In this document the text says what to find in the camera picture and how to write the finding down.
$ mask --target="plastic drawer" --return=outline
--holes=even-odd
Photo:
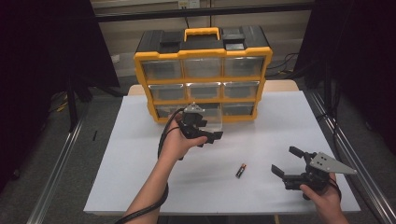
[[[184,85],[148,85],[153,100],[182,100],[184,99]]]
[[[168,118],[177,109],[185,108],[187,105],[155,105],[158,118]]]
[[[181,78],[179,60],[144,61],[142,65],[148,79]]]
[[[222,104],[222,114],[224,116],[251,115],[253,106],[253,102],[224,103]]]
[[[254,98],[260,81],[224,82],[224,98]]]
[[[219,98],[220,82],[187,83],[187,93],[190,99]]]
[[[220,77],[221,58],[185,59],[184,73],[186,77]]]
[[[224,59],[224,76],[252,77],[262,75],[264,57],[239,57]]]
[[[222,114],[220,104],[198,104],[202,109],[205,110],[201,115],[203,119],[207,120],[205,127],[201,127],[201,130],[207,132],[219,132],[222,129]]]

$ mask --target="metal frame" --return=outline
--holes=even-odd
[[[262,12],[302,11],[302,10],[311,10],[314,7],[337,7],[337,6],[339,6],[339,4],[332,3],[329,1],[328,3],[306,2],[306,3],[293,3],[293,4],[261,5],[261,6],[252,6],[252,7],[204,7],[204,8],[190,8],[183,10],[175,9],[175,10],[136,12],[136,13],[98,14],[96,15],[95,20],[98,22],[138,21],[138,20],[151,20],[151,19],[248,14],[248,13],[262,13]]]
[[[55,191],[58,187],[59,181],[64,172],[64,167],[67,164],[67,160],[69,159],[70,153],[73,149],[74,144],[77,141],[79,131],[82,127],[82,123],[85,120],[88,109],[91,103],[87,103],[84,105],[83,111],[81,113],[81,117],[77,123],[76,128],[73,132],[67,135],[66,142],[64,143],[64,148],[59,155],[58,160],[55,163],[55,166],[52,170],[52,173],[49,176],[49,180],[44,188],[43,192],[40,195],[37,203],[35,204],[35,208],[32,214],[29,216],[27,224],[41,224],[44,221],[44,217],[47,214],[47,210],[50,207],[50,202],[55,194]]]
[[[324,101],[317,92],[311,93],[311,97],[315,102],[320,113],[325,114],[326,109],[324,107]],[[335,120],[332,117],[325,117],[326,124],[328,125],[331,132],[334,131]],[[393,208],[390,206],[388,199],[382,192],[381,188],[375,183],[374,179],[371,177],[369,172],[364,167],[361,159],[356,153],[355,149],[350,145],[346,136],[340,127],[335,130],[335,137],[338,145],[343,150],[349,163],[358,171],[358,178],[366,192],[368,193],[370,199],[375,205],[376,210],[382,217],[385,223],[396,223],[396,215]]]
[[[149,5],[149,4],[158,4],[158,3],[175,3],[177,4],[177,0],[108,0],[108,1],[91,1],[93,8],[102,8],[102,7],[130,7],[130,6],[141,6],[141,5]]]

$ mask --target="storage organizer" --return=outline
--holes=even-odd
[[[134,55],[136,75],[157,122],[196,103],[212,131],[254,120],[272,51],[260,26],[146,31]]]

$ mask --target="battery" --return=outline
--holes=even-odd
[[[236,176],[237,178],[240,178],[241,175],[242,175],[242,173],[244,173],[246,167],[247,167],[247,165],[244,164],[244,163],[242,163],[241,167],[239,167],[239,170],[238,170],[238,172],[236,173],[235,176]]]

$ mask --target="metal rail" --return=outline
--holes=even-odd
[[[260,12],[280,12],[280,11],[301,11],[311,10],[319,6],[334,6],[334,4],[318,4],[315,2],[264,5],[254,7],[202,7],[190,9],[175,9],[164,11],[136,12],[136,13],[117,13],[117,14],[98,14],[96,21],[138,21],[165,18],[200,17],[230,14],[247,14]]]
[[[320,97],[320,95],[317,92],[315,92],[315,93],[311,93],[311,96],[320,113],[325,114],[326,110],[323,106],[324,102]],[[325,120],[329,129],[333,132],[334,123],[335,123],[334,118],[326,116]],[[350,145],[349,141],[347,140],[341,128],[338,127],[336,129],[335,137],[340,148],[343,150],[344,154],[346,155],[347,160],[358,171],[358,178],[361,181],[362,185],[364,186],[373,204],[375,205],[376,210],[382,217],[382,220],[387,224],[396,223],[396,216],[393,211],[393,208],[390,206],[388,202],[388,199],[386,198],[381,188],[375,183],[369,172],[364,167],[363,163],[361,162],[361,159],[359,158],[358,154],[356,153],[352,145]]]
[[[61,151],[61,154],[58,160],[55,163],[55,166],[52,170],[52,173],[49,176],[49,180],[44,187],[43,192],[40,195],[37,203],[35,204],[35,209],[33,210],[32,214],[30,215],[27,224],[41,224],[44,221],[44,217],[47,214],[47,210],[50,206],[50,202],[55,194],[55,190],[59,184],[59,181],[62,177],[64,172],[64,167],[67,164],[67,160],[69,159],[70,153],[73,149],[73,145],[76,143],[78,138],[79,131],[82,127],[82,123],[85,120],[88,108],[90,103],[84,105],[83,111],[81,113],[81,117],[77,123],[76,128],[73,132],[67,135],[66,142],[64,143],[64,147]]]

